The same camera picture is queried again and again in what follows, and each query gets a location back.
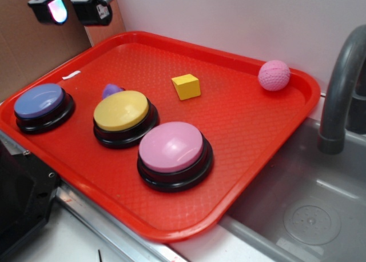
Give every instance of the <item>purple button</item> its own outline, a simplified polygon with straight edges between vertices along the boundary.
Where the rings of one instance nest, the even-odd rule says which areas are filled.
[[[37,118],[56,108],[62,99],[59,85],[44,84],[24,92],[15,102],[14,110],[21,118]]]
[[[139,153],[151,170],[170,173],[191,166],[202,150],[202,134],[195,126],[169,122],[156,126],[143,137]]]

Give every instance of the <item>white label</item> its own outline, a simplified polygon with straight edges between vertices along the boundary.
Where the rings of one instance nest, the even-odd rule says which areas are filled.
[[[97,5],[97,10],[99,13],[99,17],[104,19],[105,17],[109,16],[109,10],[107,6]]]

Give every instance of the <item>pink ball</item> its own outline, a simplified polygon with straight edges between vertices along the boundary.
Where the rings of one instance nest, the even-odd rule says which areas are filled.
[[[275,92],[287,86],[290,69],[283,61],[269,61],[259,70],[258,80],[264,89]]]

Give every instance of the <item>stainless steel sink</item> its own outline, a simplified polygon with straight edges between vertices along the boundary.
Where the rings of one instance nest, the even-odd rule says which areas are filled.
[[[236,224],[221,225],[281,260],[366,261],[366,140],[347,132],[326,155],[318,128],[305,120],[226,214]]]

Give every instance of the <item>yellow cube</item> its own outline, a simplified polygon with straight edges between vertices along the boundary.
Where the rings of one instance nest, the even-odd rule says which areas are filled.
[[[186,100],[201,95],[200,82],[191,74],[172,78],[180,100]]]

